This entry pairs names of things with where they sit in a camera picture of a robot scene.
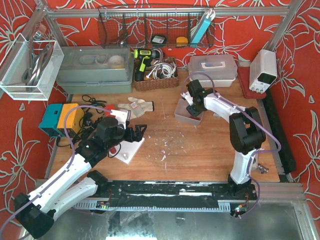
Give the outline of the red spring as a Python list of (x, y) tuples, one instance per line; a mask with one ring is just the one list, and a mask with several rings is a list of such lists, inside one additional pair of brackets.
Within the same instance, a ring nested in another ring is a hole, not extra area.
[(117, 150), (116, 150), (115, 147), (112, 147), (112, 148), (109, 150), (109, 152), (114, 155), (114, 154), (117, 152)]

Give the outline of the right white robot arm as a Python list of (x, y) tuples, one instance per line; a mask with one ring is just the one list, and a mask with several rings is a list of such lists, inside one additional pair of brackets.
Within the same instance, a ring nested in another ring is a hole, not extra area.
[(230, 142), (235, 150), (234, 163), (228, 175), (228, 192), (238, 197), (249, 190), (250, 173), (254, 163), (253, 153), (261, 149), (266, 140), (259, 111), (255, 107), (245, 108), (225, 99), (212, 88), (205, 89), (199, 80), (186, 85), (187, 92), (181, 94), (188, 102), (186, 110), (193, 117), (204, 111), (212, 111), (229, 123)]

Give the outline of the beige work glove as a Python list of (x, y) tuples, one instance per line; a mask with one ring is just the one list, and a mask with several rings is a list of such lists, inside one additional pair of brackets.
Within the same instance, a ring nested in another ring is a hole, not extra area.
[(143, 116), (145, 112), (153, 112), (155, 110), (153, 101), (145, 101), (135, 97), (128, 97), (127, 99), (129, 103), (119, 103), (117, 107), (129, 110), (131, 120)]

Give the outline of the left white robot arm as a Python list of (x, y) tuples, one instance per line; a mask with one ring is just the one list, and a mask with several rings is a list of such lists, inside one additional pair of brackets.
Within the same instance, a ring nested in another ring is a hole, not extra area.
[(147, 125), (130, 127), (129, 123), (104, 117), (50, 179), (29, 194), (15, 197), (15, 218), (34, 239), (44, 236), (60, 215), (81, 200), (108, 190), (108, 179), (93, 168), (108, 157), (111, 148), (143, 139)]

